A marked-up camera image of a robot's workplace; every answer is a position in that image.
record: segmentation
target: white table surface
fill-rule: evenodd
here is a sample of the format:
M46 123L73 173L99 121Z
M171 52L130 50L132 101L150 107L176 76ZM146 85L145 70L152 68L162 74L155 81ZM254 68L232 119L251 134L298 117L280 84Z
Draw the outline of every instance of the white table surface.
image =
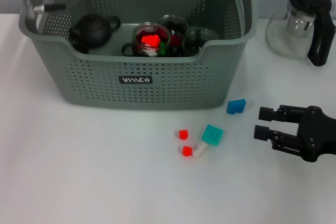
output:
M258 120L261 106L320 106L336 118L336 47L312 67L274 55L266 19L248 42L222 107L124 111L67 103L17 15L0 15L0 223L335 223L336 156L316 163L253 138L255 124L295 134L296 125ZM244 114L227 101L246 98ZM194 160L207 124L225 130L219 147Z

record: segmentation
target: teal block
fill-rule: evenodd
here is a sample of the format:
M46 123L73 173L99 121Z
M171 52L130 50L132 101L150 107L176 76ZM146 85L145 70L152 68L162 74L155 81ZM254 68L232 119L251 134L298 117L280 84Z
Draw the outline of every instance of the teal block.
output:
M208 125L202 136L202 140L208 144L218 146L224 131L212 125Z

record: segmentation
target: red cube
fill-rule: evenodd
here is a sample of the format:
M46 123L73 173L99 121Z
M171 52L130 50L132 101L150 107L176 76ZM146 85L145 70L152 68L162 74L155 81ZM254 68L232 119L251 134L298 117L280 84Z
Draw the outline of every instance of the red cube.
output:
M188 130L181 130L178 132L178 137L181 140L186 140L188 138Z
M193 155L193 148L189 146L184 146L182 149L182 154L185 157L190 157Z

